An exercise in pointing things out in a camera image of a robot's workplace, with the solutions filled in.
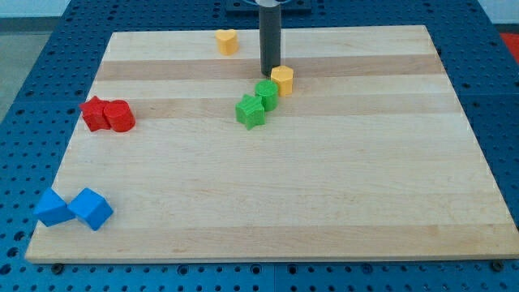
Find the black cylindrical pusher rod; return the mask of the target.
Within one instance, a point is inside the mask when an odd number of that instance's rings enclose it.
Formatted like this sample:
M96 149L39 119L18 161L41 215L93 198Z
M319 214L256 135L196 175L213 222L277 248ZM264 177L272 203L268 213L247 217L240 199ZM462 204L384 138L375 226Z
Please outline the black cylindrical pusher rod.
M259 6L259 45L261 72L270 76L281 65L281 5Z

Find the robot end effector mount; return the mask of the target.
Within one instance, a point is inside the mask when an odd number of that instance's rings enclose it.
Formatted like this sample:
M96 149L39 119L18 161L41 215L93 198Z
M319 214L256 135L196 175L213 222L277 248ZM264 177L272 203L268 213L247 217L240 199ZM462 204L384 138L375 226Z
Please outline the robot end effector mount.
M290 3L292 0L244 0L245 3L260 7L275 7Z

